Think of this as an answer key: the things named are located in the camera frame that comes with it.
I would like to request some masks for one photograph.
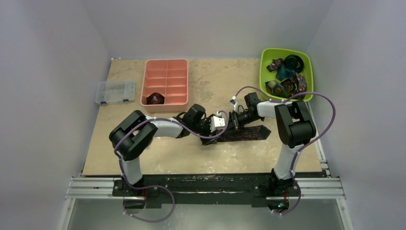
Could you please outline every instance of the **pink divided container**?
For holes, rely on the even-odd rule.
[[[147,104],[155,92],[165,97],[164,104]],[[188,108],[188,61],[186,59],[156,59],[145,64],[141,105],[149,113],[181,112]]]

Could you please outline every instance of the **beige table surface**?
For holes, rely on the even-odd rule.
[[[142,79],[146,60],[112,61],[108,80],[135,79],[135,101],[100,106],[90,141],[83,175],[120,174],[117,158],[109,141],[109,133],[132,111],[141,110]],[[231,111],[231,97],[243,86],[258,87],[259,59],[190,59],[189,104],[202,105],[207,114],[218,110]],[[253,92],[245,89],[239,95]],[[154,113],[156,117],[172,117],[178,113]],[[276,120],[266,118],[255,125],[265,125],[272,132],[266,140],[219,143],[202,146],[199,138],[155,138],[141,154],[144,174],[167,173],[264,173],[275,166],[281,150]],[[306,148],[297,164],[298,172],[320,172],[315,145]]]

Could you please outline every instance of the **lime green container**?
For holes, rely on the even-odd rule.
[[[261,66],[259,68],[259,88],[262,91],[266,92],[266,94],[269,95],[272,99],[283,100],[286,98],[273,96],[273,95],[270,95],[269,93],[267,93],[265,82],[272,81],[272,80],[276,80],[276,81],[280,82],[280,80],[278,80],[276,78],[277,71],[269,72],[266,69],[266,67],[272,63],[273,59],[285,58],[291,54],[297,55],[303,60],[304,68],[303,68],[302,72],[300,72],[300,74],[306,79],[307,91],[313,92],[313,70],[312,70],[312,63],[310,62],[309,56],[302,52],[298,52],[298,51],[294,51],[294,50],[269,48],[269,49],[265,49],[262,52]],[[262,94],[262,97],[265,100],[267,100],[265,95]],[[312,99],[312,97],[313,97],[312,94],[308,94],[304,97],[303,101],[305,101],[305,102],[310,101],[310,99]]]

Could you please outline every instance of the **pile of clothing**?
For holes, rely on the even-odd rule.
[[[300,74],[303,70],[303,60],[297,55],[289,55],[284,59],[274,59],[267,66],[269,72],[277,71],[277,80],[265,82],[266,90],[269,94],[289,98],[300,92],[307,91],[306,79]]]

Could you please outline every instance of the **table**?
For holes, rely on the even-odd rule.
[[[100,106],[82,174],[84,176],[119,175],[117,157],[109,141],[110,132],[131,112],[141,110],[141,87],[146,60],[114,59],[107,80],[136,80],[135,101]],[[207,114],[231,111],[231,97],[243,86],[258,87],[259,59],[190,59],[189,106],[202,105]],[[253,92],[245,89],[239,95]],[[152,113],[172,117],[178,113]],[[265,125],[272,132],[266,140],[219,143],[202,146],[199,138],[155,138],[141,154],[143,174],[171,173],[265,173],[276,165],[281,150],[276,120],[266,118],[253,126]],[[314,144],[306,148],[297,164],[298,172],[320,172]]]

